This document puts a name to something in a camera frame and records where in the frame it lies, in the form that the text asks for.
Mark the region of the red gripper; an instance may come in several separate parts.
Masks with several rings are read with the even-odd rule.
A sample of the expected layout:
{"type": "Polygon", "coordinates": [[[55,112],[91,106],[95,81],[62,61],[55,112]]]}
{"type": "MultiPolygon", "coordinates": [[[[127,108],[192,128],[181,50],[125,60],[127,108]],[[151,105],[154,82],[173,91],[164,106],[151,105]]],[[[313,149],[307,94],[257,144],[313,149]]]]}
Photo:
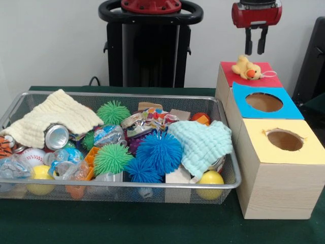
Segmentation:
{"type": "Polygon", "coordinates": [[[276,25],[282,15],[281,1],[239,1],[232,5],[232,20],[236,27],[245,29],[245,54],[252,54],[251,27],[262,26],[261,37],[258,41],[257,53],[265,51],[268,27],[276,25]]]}

